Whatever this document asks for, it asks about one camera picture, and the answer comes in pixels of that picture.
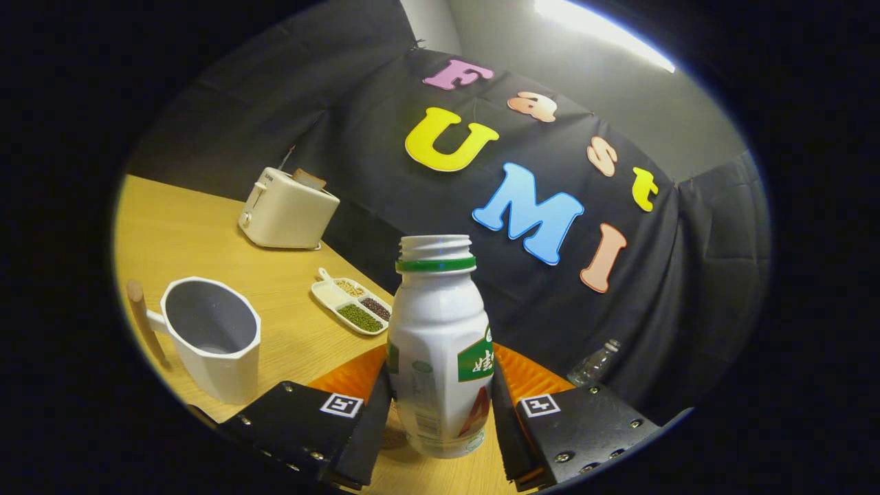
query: bread slice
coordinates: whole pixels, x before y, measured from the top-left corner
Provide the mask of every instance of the bread slice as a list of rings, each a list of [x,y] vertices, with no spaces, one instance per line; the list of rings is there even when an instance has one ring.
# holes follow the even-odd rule
[[[309,174],[302,168],[298,168],[296,172],[291,176],[292,179],[300,184],[306,186],[307,188],[312,188],[320,191],[327,185],[327,181],[321,180],[318,177],[315,177],[312,174]]]

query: green bottle cap ring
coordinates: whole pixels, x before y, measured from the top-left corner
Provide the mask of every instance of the green bottle cap ring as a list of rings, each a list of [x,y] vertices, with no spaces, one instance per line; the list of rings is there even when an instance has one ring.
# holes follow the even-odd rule
[[[464,270],[477,266],[476,256],[458,258],[457,260],[423,260],[403,262],[398,260],[394,267],[399,271],[453,271]]]

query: mug handle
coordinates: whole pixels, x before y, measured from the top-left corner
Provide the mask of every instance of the mug handle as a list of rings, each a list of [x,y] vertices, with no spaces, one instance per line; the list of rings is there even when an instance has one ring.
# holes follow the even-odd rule
[[[143,288],[136,280],[129,280],[126,284],[126,292],[128,293],[128,304],[131,306],[131,312],[135,316],[135,323],[141,332],[144,342],[153,353],[153,356],[168,366],[168,360],[165,353],[162,352],[162,346],[156,339],[155,332],[168,333],[168,327],[165,323],[165,317],[154,311],[147,309],[146,303],[143,301]]]

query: yellow letter u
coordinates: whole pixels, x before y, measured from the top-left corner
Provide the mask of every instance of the yellow letter u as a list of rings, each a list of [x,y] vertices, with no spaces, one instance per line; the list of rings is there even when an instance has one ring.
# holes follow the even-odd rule
[[[499,137],[492,129],[473,122],[467,125],[471,135],[465,142],[454,153],[443,154],[434,149],[434,142],[450,124],[461,122],[461,117],[437,107],[428,108],[425,114],[425,118],[409,131],[404,145],[415,161],[439,172],[457,172],[465,168],[486,143]]]

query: blue letter m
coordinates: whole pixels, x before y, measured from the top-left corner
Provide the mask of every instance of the blue letter m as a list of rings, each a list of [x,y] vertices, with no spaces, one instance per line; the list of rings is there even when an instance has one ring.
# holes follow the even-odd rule
[[[540,224],[538,231],[523,242],[525,250],[548,265],[559,263],[559,247],[583,205],[574,197],[557,193],[541,204],[535,201],[535,176],[515,163],[505,163],[504,182],[485,208],[473,211],[473,219],[486,228],[500,231],[501,215],[510,207],[508,237],[512,240]]]

